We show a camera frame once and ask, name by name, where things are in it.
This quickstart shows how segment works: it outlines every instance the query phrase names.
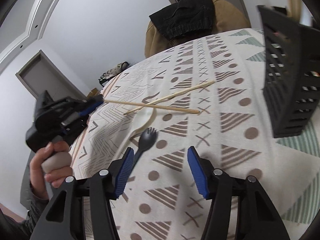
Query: chopstick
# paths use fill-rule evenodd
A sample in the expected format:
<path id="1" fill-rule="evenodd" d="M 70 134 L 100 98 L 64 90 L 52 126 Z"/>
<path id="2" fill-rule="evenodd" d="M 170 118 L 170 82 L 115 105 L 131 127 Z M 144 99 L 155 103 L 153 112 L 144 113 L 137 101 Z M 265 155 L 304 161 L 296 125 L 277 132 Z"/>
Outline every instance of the chopstick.
<path id="1" fill-rule="evenodd" d="M 126 102 L 126 101 L 115 101 L 115 100 L 109 100 L 109 99 L 105 99 L 104 102 L 105 103 L 116 103 L 116 104 L 122 104 L 122 105 L 131 105 L 131 106 L 142 106 L 142 107 L 159 108 L 159 109 L 165 109 L 165 110 L 185 112 L 185 113 L 190 113 L 190 114 L 199 114 L 200 113 L 199 110 L 185 109 L 185 108 L 181 108 L 181 107 L 146 105 L 146 104 L 143 104 L 143 103 L 134 103 L 134 102 Z"/>
<path id="2" fill-rule="evenodd" d="M 188 93 L 188 92 L 190 92 L 190 91 L 192 91 L 192 90 L 210 86 L 210 85 L 212 85 L 213 83 L 215 83 L 214 80 L 211 80 L 211 81 L 208 81 L 208 82 L 204 82 L 204 83 L 201 83 L 201 84 L 197 84 L 196 86 L 193 86 L 193 87 L 191 87 L 191 88 L 186 88 L 186 89 L 181 90 L 181 91 L 179 91 L 179 92 L 176 92 L 176 93 L 167 95 L 167 96 L 165 96 L 165 97 L 163 97 L 163 98 L 159 98 L 159 99 L 157 99 L 157 100 L 154 100 L 154 101 L 152 101 L 152 102 L 150 102 L 150 103 L 147 103 L 146 105 L 153 105 L 153 104 L 159 103 L 159 102 L 161 102 L 161 101 L 163 101 L 163 100 L 166 100 L 166 99 L 172 99 L 172 98 L 175 98 L 175 97 L 177 97 L 177 96 L 180 96 L 180 95 L 183 95 L 183 94 L 185 94 L 185 93 Z M 137 108 L 132 109 L 132 110 L 130 110 L 130 111 L 128 111 L 128 112 L 125 112 L 123 115 L 130 114 L 130 113 L 132 113 L 132 112 L 135 112 L 135 111 L 137 111 L 137 110 L 142 109 L 143 107 L 144 107 L 144 106 L 137 107 Z"/>

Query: table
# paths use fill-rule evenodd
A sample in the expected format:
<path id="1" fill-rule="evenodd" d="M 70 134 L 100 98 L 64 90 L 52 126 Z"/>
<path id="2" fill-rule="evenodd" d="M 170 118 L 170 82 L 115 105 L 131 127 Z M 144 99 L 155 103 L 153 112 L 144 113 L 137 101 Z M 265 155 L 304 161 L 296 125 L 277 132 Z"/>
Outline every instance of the table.
<path id="1" fill-rule="evenodd" d="M 261 30 L 219 33 L 163 51 L 113 78 L 104 98 L 147 103 L 199 84 L 216 83 L 161 103 L 200 110 L 185 114 L 157 110 L 156 144 L 133 170 L 123 195 L 111 201 L 121 239 L 200 239 L 211 201 L 199 195 L 188 162 L 195 146 L 202 158 L 230 176 L 256 176 L 291 239 L 298 239 L 320 207 L 320 110 L 296 137 L 274 139 L 262 95 L 265 75 Z M 77 179 L 108 168 L 135 113 L 119 104 L 100 106 L 71 148 Z M 137 150 L 139 135 L 128 146 Z M 92 239 L 90 205 L 85 228 Z M 228 240 L 234 239 L 237 199 L 231 203 Z"/>

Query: ceiling molding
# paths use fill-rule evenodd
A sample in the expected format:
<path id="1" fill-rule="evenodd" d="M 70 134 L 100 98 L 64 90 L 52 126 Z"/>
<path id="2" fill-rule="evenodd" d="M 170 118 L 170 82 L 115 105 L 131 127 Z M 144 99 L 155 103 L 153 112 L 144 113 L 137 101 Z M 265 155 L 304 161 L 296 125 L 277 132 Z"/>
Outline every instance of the ceiling molding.
<path id="1" fill-rule="evenodd" d="M 21 51 L 33 41 L 42 38 L 58 1 L 59 0 L 35 0 L 29 14 L 25 32 L 0 53 L 0 74 Z"/>

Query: white spoon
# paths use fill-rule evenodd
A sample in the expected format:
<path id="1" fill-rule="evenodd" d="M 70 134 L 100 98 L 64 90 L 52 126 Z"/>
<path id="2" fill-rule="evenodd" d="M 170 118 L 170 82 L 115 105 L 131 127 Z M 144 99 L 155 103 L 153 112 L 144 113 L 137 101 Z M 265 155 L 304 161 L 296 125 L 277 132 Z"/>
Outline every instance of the white spoon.
<path id="1" fill-rule="evenodd" d="M 140 111 L 138 111 L 138 113 L 133 118 L 129 133 L 123 139 L 112 160 L 118 160 L 122 157 L 123 149 L 129 141 L 129 139 L 136 134 L 137 130 L 141 129 L 146 125 L 146 123 L 151 119 L 154 110 L 154 108 L 144 107 Z"/>

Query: human hand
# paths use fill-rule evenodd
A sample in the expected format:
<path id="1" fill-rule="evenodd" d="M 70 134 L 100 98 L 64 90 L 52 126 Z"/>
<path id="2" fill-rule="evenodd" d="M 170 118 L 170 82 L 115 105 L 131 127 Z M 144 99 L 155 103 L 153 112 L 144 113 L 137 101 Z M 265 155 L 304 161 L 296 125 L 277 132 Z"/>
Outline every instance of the human hand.
<path id="1" fill-rule="evenodd" d="M 69 145 L 65 141 L 60 141 L 55 144 L 50 142 L 45 148 L 39 149 L 30 162 L 30 182 L 33 188 L 33 194 L 41 199 L 49 198 L 44 181 L 50 182 L 53 187 L 58 188 L 66 177 L 73 175 L 72 168 L 69 166 L 65 166 L 63 168 L 53 170 L 43 176 L 41 164 L 54 151 L 68 152 Z"/>

